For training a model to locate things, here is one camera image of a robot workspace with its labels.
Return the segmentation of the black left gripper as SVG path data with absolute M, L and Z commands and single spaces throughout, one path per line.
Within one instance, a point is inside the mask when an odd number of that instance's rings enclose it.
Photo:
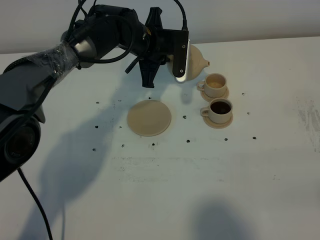
M 154 88 L 160 65 L 169 61 L 162 52 L 164 42 L 160 7 L 151 7 L 145 23 L 134 9 L 93 4 L 88 12 L 78 4 L 72 15 L 72 50 L 78 68 L 109 64 L 136 56 L 130 67 L 139 64 L 142 87 Z

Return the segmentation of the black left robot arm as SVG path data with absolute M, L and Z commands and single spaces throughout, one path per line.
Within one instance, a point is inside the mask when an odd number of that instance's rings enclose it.
M 151 61 L 161 28 L 141 23 L 129 8 L 93 5 L 84 19 L 79 1 L 57 46 L 20 58 L 0 76 L 0 177 L 7 178 L 35 153 L 46 121 L 42 104 L 73 69 L 117 62 L 128 54 Z

